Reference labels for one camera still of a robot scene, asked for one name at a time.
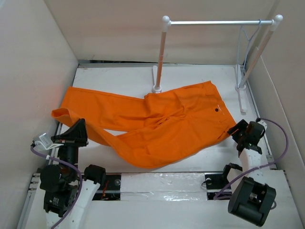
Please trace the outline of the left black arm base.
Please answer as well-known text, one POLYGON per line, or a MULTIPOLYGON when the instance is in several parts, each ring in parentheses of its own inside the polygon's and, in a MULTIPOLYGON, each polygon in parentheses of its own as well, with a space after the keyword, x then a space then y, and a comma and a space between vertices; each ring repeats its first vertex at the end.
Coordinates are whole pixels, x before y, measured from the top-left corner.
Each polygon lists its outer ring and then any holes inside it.
POLYGON ((105 185, 101 186, 93 196, 93 200, 117 201, 121 199, 121 177, 119 173, 106 174, 105 185))

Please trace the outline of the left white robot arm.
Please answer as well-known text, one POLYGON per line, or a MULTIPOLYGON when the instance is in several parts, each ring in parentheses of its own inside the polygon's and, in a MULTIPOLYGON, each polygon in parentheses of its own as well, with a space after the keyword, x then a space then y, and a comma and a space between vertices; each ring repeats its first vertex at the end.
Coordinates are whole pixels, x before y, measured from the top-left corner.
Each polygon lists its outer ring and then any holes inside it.
POLYGON ((84 172, 78 169, 79 148, 89 143, 84 119, 49 140, 58 153, 55 158, 48 157, 55 163, 40 175, 47 227, 81 229, 96 191, 106 185, 106 170, 96 165, 89 165, 84 172))

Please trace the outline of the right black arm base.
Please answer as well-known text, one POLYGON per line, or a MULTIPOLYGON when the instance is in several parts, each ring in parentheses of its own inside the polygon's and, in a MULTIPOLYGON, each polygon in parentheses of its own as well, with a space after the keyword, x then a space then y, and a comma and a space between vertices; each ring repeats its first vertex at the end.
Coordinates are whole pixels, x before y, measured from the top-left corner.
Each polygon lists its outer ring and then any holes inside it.
POLYGON ((224 166, 222 172, 209 172, 204 174, 204 182, 202 183, 202 187, 207 191, 207 200, 213 200, 216 192, 224 188, 229 183, 227 180, 227 175, 231 169, 236 169, 242 172, 241 166, 229 163, 224 166))

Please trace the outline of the orange trousers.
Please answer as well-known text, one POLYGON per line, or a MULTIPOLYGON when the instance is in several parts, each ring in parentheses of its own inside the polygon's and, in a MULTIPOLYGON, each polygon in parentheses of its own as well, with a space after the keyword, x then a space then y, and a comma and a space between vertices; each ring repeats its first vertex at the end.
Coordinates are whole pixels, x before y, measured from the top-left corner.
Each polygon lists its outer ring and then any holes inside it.
POLYGON ((84 119, 90 140, 112 147, 126 162, 146 169, 216 145, 235 126, 211 82, 144 98, 70 87, 51 115, 66 126, 84 119))

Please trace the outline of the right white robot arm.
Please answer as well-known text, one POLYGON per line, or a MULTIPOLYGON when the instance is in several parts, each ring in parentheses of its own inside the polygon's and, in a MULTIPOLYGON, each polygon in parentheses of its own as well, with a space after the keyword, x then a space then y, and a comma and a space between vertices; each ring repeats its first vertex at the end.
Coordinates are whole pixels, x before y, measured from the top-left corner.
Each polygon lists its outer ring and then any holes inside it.
POLYGON ((264 225, 276 197, 276 190, 266 184, 262 165, 262 150, 258 146, 265 134, 265 125, 244 119, 227 133, 237 143, 241 166, 229 163, 220 176, 221 184, 231 188, 228 212, 258 227, 264 225))

